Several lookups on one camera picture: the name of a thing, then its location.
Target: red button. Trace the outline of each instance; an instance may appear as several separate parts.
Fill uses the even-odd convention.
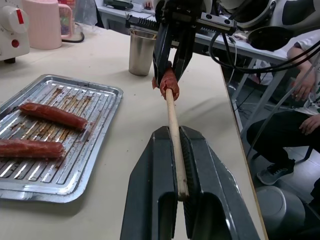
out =
[[[14,47],[14,48],[19,47],[19,42],[16,39],[12,40],[11,44],[12,44],[12,47]]]

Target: sneaker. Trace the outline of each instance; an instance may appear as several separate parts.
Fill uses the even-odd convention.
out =
[[[294,166],[295,164],[288,164],[287,166],[272,164],[268,166],[266,170],[258,172],[256,176],[264,185],[273,185],[281,177],[292,174],[294,172]]]

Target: white appliance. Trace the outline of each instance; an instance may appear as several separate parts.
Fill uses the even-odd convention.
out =
[[[0,0],[0,61],[15,63],[29,53],[28,26],[21,0]]]

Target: person's hand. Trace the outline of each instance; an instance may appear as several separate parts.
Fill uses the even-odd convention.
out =
[[[320,126],[320,114],[317,114],[304,120],[304,122],[301,124],[299,129],[304,135],[309,135],[319,126]]]
[[[296,77],[296,81],[293,83],[293,86],[299,83],[299,81],[304,77],[304,75],[308,70],[309,68],[304,67],[300,71],[300,73]],[[311,72],[308,74],[308,76],[303,80],[302,84],[299,87],[297,87],[296,90],[294,90],[294,92],[292,93],[292,97],[296,101],[300,101],[301,99],[305,101],[308,98],[309,93],[312,90],[315,82],[316,82],[316,73],[315,73],[315,70],[312,69]]]
[[[144,2],[144,7],[152,9],[153,8],[152,1],[150,1],[150,0],[145,1]]]

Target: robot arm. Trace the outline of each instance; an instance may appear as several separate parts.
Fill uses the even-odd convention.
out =
[[[233,34],[238,27],[250,31],[249,43],[274,51],[292,37],[320,29],[320,0],[218,0],[227,12],[238,10],[234,21],[211,15],[212,0],[155,0],[156,22],[129,16],[127,27],[157,34],[153,66],[158,86],[166,71],[171,47],[177,51],[173,71],[177,81],[193,54],[195,35],[201,28]]]

